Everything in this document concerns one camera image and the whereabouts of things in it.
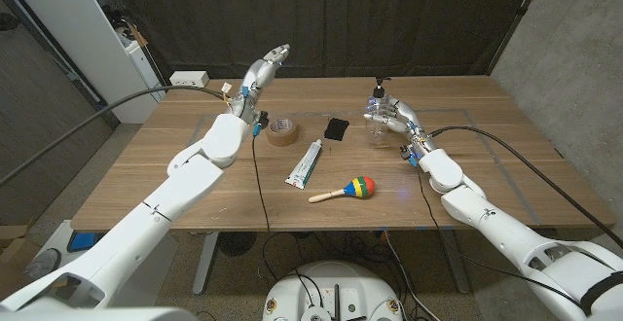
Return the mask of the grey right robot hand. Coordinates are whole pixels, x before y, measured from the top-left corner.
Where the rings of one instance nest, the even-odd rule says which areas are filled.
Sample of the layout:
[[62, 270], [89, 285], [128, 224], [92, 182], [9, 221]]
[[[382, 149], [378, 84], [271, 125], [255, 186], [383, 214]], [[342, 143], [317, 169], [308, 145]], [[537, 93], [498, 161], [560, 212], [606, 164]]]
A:
[[402, 134], [418, 158], [437, 149], [432, 137], [424, 131], [415, 110], [407, 103], [386, 94], [384, 97], [371, 97], [366, 110], [364, 118], [367, 121]]

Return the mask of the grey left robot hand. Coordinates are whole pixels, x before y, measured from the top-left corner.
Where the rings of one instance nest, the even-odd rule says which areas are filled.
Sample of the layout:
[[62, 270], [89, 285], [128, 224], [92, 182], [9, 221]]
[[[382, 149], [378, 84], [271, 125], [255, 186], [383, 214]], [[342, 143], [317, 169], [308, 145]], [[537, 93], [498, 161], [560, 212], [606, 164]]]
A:
[[255, 106], [263, 92], [275, 78], [275, 72], [290, 53], [290, 45], [283, 44], [257, 59], [246, 71], [240, 88], [231, 99], [233, 114], [248, 125], [257, 119]]

